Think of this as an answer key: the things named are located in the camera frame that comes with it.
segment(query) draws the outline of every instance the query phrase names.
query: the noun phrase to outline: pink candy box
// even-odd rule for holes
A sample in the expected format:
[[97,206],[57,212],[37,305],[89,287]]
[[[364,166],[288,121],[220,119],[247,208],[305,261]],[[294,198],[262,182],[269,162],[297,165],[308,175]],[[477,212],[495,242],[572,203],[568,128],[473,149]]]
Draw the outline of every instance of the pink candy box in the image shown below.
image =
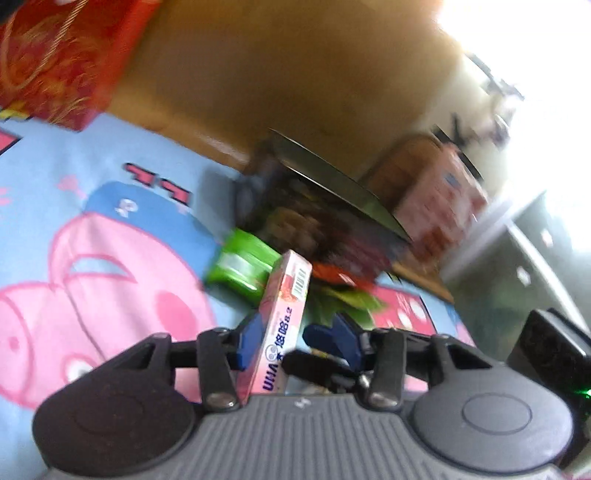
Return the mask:
[[236,389],[242,403],[251,394],[280,394],[287,375],[280,368],[283,355],[296,347],[306,304],[312,265],[293,250],[275,263],[259,305],[266,331],[251,366],[238,376]]

